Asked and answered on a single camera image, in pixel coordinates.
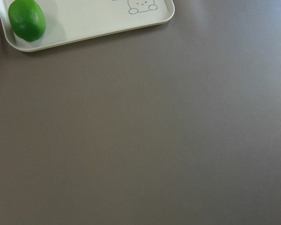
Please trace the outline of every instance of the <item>tray rim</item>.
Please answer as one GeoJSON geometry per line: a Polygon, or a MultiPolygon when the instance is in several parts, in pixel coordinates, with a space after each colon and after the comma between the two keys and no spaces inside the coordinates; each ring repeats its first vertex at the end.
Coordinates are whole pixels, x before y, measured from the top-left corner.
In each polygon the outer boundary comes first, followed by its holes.
{"type": "Polygon", "coordinates": [[[111,35],[111,34],[116,34],[116,33],[121,33],[121,32],[125,32],[125,31],[129,31],[129,30],[136,30],[136,29],[140,29],[140,28],[145,28],[145,27],[149,27],[149,26],[155,26],[155,25],[166,23],[166,22],[168,22],[173,17],[173,15],[175,13],[175,5],[174,5],[173,0],[164,0],[164,1],[169,3],[171,8],[172,8],[172,10],[170,11],[169,17],[166,18],[165,20],[160,20],[160,21],[157,21],[157,22],[154,22],[154,23],[148,23],[148,24],[142,25],[142,26],[135,26],[135,27],[127,28],[127,29],[116,30],[116,31],[113,31],[113,32],[106,32],[106,33],[102,33],[102,34],[95,35],[95,36],[89,36],[89,37],[85,37],[85,38],[78,38],[78,39],[73,39],[73,40],[60,41],[60,42],[56,42],[56,43],[53,43],[53,44],[43,45],[43,46],[33,47],[33,48],[21,48],[21,47],[18,47],[17,45],[14,45],[9,40],[9,38],[7,37],[7,27],[4,25],[5,23],[9,23],[10,24],[10,22],[9,22],[9,20],[6,21],[6,22],[4,21],[3,16],[1,15],[1,11],[0,11],[0,20],[1,20],[1,25],[2,25],[2,28],[3,28],[3,32],[4,32],[4,36],[5,36],[6,41],[13,48],[15,48],[15,49],[17,49],[17,50],[19,50],[21,52],[29,53],[29,52],[40,51],[40,50],[43,50],[43,49],[53,48],[53,47],[57,47],[57,46],[61,46],[61,45],[67,45],[67,44],[70,44],[70,43],[75,43],[75,42],[79,42],[79,41],[83,41],[83,40],[93,39],[93,38],[102,37],[102,36],[106,36],[106,35],[111,35]]]}

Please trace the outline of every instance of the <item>gray table surface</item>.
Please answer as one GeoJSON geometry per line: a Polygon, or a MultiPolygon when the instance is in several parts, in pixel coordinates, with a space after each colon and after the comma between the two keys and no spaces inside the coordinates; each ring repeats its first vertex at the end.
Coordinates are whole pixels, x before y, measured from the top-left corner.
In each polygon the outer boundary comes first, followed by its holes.
{"type": "Polygon", "coordinates": [[[0,225],[281,225],[281,0],[33,53],[0,23],[0,225]]]}

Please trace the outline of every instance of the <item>green fruit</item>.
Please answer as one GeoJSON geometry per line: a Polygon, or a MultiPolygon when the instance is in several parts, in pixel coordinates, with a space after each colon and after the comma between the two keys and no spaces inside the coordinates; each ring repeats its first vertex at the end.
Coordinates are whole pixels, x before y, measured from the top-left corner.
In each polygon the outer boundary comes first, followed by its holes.
{"type": "Polygon", "coordinates": [[[34,0],[15,0],[8,17],[14,33],[25,41],[38,40],[46,30],[43,11],[34,0]]]}

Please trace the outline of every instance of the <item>rectangular tray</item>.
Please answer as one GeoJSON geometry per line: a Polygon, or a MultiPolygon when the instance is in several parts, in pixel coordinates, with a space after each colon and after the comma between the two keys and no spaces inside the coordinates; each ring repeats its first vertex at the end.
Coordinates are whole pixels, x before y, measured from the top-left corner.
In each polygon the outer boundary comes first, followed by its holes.
{"type": "Polygon", "coordinates": [[[8,43],[23,52],[165,23],[175,12],[172,0],[36,0],[46,31],[29,43],[12,30],[8,8],[13,1],[0,0],[0,19],[8,43]]]}

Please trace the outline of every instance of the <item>cartoon animal illustration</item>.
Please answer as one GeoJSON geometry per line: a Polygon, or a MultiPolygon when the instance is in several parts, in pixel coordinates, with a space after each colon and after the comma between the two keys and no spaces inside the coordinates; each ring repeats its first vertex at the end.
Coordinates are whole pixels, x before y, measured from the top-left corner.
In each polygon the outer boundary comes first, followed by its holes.
{"type": "Polygon", "coordinates": [[[130,14],[142,13],[157,9],[157,5],[155,5],[154,0],[128,0],[128,5],[130,7],[130,14]]]}

